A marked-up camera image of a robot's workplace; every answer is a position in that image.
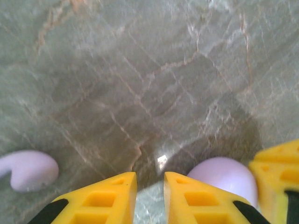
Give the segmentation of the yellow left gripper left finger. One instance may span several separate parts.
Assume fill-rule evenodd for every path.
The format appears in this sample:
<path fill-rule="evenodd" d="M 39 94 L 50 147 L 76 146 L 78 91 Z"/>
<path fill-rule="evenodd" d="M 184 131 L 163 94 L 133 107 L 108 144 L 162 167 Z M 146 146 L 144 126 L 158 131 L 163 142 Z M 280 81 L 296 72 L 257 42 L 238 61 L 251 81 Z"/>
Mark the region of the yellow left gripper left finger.
<path fill-rule="evenodd" d="M 122 173 L 57 197 L 30 223 L 131 224 L 136 195 L 136 173 Z"/>

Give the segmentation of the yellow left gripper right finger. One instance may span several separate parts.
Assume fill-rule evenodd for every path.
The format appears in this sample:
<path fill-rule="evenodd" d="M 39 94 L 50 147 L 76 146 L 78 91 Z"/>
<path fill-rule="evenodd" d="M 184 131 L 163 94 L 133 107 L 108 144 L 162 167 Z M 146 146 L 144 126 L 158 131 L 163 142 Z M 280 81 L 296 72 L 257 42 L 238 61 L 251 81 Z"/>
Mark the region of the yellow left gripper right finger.
<path fill-rule="evenodd" d="M 267 224 L 245 198 L 175 172 L 164 174 L 168 224 Z"/>

